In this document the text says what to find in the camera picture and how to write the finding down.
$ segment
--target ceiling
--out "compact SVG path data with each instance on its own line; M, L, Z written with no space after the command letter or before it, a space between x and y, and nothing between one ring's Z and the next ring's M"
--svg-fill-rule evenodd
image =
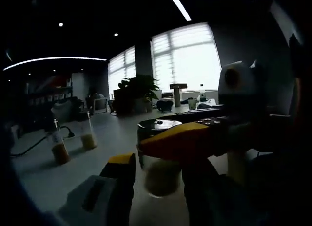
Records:
M254 19L272 0L180 1L192 21L171 0L3 0L0 67L42 57L111 59L135 43L190 23Z

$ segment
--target potted plant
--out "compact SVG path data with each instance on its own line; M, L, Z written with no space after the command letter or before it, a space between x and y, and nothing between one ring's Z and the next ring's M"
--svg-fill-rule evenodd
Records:
M152 99L158 99L153 91L159 89L154 84L156 81L152 76L137 74L133 78L125 78L118 84L119 92L127 100L132 101L132 108L135 113L144 113L151 110Z

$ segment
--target curved led light strip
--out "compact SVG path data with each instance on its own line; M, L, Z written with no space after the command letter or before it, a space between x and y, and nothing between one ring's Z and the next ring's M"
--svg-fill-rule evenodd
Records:
M39 58L39 59L30 59L30 60L26 60L20 63L16 63L16 64L13 64L4 68L3 71L13 68L15 66L21 65L21 64L26 64L26 63L40 61L40 60L49 60L49 59L89 59L89 60L107 61L107 59L88 58L88 57L46 57L46 58Z
M191 18L189 16L189 14L187 13L187 11L185 10L185 8L182 5L182 3L179 0L172 0L172 1L175 3L175 5L180 10L180 12L183 14L183 16L185 17L186 21L191 21Z

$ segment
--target window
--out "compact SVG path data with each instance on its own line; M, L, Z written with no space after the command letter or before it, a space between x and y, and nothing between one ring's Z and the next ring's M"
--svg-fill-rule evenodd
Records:
M119 89L122 79L136 76L135 48L132 47L112 58L108 65L108 88L110 98Z
M220 61L213 34L206 23L184 26L152 39L154 78L163 92L172 83L187 83L187 91L217 90Z

